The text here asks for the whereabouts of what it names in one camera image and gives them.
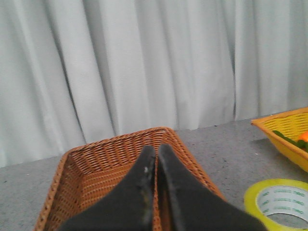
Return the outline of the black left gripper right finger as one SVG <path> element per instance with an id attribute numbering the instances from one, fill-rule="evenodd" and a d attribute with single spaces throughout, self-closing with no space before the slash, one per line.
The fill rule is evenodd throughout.
<path id="1" fill-rule="evenodd" d="M 158 205 L 164 231 L 264 231 L 265 225 L 212 193 L 168 144 L 158 149 Z"/>

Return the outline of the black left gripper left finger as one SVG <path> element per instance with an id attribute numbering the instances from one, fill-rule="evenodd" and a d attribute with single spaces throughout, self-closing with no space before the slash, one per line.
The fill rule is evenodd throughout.
<path id="1" fill-rule="evenodd" d="M 124 178 L 101 200 L 65 221 L 61 231 L 151 231 L 155 151 L 144 146 Z"/>

